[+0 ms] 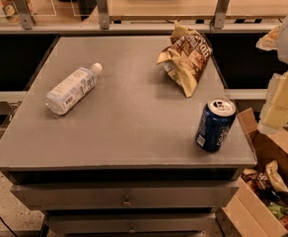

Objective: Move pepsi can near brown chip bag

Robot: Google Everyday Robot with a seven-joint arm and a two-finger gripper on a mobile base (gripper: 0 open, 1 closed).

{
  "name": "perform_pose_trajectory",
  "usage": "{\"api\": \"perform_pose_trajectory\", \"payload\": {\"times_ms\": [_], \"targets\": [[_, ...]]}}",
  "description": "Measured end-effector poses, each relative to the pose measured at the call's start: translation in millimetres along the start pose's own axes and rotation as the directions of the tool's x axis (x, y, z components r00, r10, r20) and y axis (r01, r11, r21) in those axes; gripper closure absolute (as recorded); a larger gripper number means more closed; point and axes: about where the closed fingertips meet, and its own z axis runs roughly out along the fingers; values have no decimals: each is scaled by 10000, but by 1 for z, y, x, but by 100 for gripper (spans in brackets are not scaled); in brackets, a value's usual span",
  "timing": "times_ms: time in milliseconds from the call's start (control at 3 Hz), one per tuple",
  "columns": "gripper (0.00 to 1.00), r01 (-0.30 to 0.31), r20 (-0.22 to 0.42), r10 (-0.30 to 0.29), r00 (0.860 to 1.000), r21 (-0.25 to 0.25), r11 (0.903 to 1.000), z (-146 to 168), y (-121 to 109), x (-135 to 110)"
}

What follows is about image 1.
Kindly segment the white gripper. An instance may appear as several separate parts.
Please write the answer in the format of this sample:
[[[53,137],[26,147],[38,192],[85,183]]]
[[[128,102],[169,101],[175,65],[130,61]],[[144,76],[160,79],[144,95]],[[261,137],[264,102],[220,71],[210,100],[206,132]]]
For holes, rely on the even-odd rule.
[[[260,38],[256,45],[261,50],[276,50],[278,59],[288,64],[288,15],[282,26],[277,26]],[[288,71],[274,73],[269,81],[266,102],[262,107],[257,125],[263,134],[274,134],[288,123]]]

